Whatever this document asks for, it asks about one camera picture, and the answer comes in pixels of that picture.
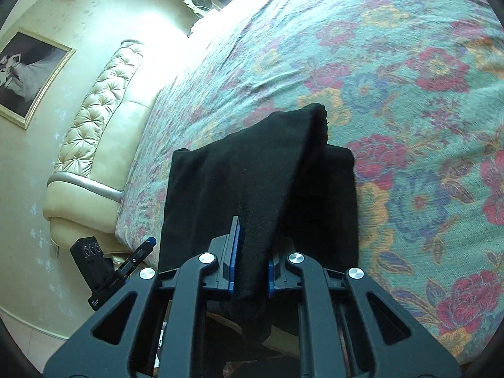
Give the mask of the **black pants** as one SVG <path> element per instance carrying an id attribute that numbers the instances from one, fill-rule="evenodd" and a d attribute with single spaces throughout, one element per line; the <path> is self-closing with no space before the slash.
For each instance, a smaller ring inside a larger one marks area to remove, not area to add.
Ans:
<path id="1" fill-rule="evenodd" d="M 235 292 L 220 312 L 254 341 L 290 325 L 286 309 L 267 301 L 267 263 L 280 244 L 334 271 L 358 263 L 354 156 L 328 142 L 326 116 L 319 103 L 275 112 L 172 157 L 158 268 L 204 253 L 238 219 Z"/>

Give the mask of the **framed wall picture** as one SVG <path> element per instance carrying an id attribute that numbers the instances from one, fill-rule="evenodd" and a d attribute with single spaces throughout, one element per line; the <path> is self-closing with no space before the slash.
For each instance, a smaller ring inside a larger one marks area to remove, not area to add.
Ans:
<path id="1" fill-rule="evenodd" d="M 17 28 L 1 45 L 1 117 L 27 129 L 40 101 L 75 49 Z"/>

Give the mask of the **floral bedspread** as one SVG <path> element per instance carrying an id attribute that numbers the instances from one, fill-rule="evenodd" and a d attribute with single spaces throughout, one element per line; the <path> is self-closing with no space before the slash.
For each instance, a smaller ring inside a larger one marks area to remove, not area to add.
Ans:
<path id="1" fill-rule="evenodd" d="M 503 318 L 503 29 L 486 0 L 234 0 L 195 33 L 116 236 L 162 231 L 170 160 L 313 102 L 356 159 L 360 265 L 461 363 Z"/>

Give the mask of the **white fan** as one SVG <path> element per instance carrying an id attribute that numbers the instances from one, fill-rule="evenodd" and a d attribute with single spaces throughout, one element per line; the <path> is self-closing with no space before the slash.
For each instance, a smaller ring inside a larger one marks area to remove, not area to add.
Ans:
<path id="1" fill-rule="evenodd" d="M 198 18 L 219 12 L 221 7 L 215 4 L 212 0 L 184 0 L 184 4 L 193 11 Z"/>

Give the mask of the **cream tufted leather headboard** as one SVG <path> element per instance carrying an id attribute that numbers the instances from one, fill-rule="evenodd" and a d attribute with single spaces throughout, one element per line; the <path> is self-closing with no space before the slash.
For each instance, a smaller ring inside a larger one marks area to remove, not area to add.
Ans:
<path id="1" fill-rule="evenodd" d="M 59 248 L 94 236 L 105 254 L 128 253 L 114 232 L 132 162 L 162 88 L 155 65 L 146 45 L 122 41 L 73 118 L 43 204 Z"/>

